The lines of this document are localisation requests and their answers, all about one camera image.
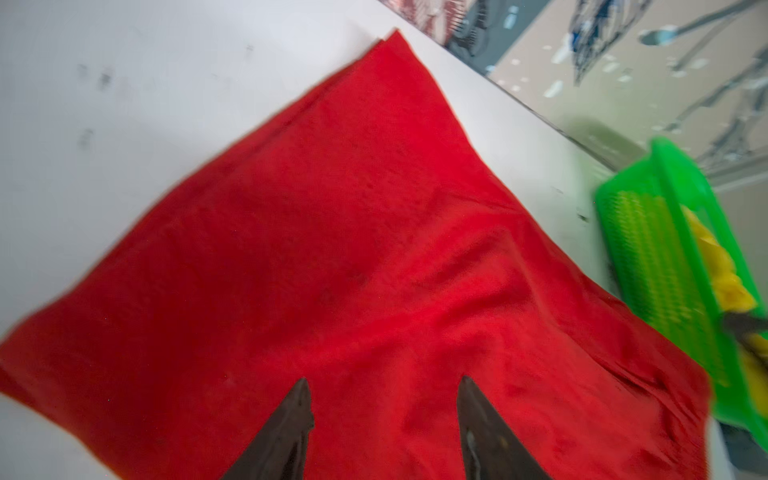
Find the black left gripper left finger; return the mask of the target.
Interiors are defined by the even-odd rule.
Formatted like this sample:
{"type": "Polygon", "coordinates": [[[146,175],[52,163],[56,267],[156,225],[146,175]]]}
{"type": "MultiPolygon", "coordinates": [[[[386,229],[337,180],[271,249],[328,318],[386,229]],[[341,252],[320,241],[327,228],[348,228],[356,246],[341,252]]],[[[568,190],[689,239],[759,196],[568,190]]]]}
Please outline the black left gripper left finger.
{"type": "Polygon", "coordinates": [[[300,378],[222,479],[303,479],[314,425],[309,383],[300,378]]]}

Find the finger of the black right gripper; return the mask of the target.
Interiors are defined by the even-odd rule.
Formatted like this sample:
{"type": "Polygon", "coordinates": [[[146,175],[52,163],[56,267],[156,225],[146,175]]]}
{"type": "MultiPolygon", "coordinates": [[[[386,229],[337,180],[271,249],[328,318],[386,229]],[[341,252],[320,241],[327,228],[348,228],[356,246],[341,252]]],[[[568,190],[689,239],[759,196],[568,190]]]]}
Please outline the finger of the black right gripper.
{"type": "Polygon", "coordinates": [[[733,336],[746,336],[766,332],[767,320],[749,313],[728,312],[723,316],[722,326],[733,336]]]}

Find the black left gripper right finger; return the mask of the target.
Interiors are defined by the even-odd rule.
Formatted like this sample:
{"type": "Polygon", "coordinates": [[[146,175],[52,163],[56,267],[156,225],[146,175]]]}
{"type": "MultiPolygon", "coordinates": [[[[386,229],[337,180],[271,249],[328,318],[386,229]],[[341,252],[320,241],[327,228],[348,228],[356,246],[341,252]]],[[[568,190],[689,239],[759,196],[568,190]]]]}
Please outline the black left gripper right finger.
{"type": "Polygon", "coordinates": [[[457,413],[467,479],[551,479],[469,376],[459,383],[457,413]]]}

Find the yellow shorts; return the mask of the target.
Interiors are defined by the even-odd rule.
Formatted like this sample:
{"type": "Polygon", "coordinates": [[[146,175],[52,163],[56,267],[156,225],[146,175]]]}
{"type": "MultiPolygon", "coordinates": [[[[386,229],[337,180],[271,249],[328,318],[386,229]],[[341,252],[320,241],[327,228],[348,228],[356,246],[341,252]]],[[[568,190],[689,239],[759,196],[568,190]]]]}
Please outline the yellow shorts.
{"type": "MultiPolygon", "coordinates": [[[[682,207],[723,313],[752,313],[758,306],[743,285],[735,264],[715,236],[687,207],[682,207]]],[[[742,369],[750,397],[760,416],[767,418],[767,339],[762,334],[734,336],[742,354],[742,369]]]]}

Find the red shorts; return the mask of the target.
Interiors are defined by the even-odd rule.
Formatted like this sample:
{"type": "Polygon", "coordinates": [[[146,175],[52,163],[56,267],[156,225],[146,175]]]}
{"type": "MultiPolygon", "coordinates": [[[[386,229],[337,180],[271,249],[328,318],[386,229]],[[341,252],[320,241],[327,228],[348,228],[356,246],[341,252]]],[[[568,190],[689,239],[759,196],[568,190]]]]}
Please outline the red shorts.
{"type": "Polygon", "coordinates": [[[309,479],[460,479],[473,379],[555,479],[704,479],[705,372],[547,236],[399,33],[162,198],[1,345],[126,479],[218,479],[308,383],[309,479]]]}

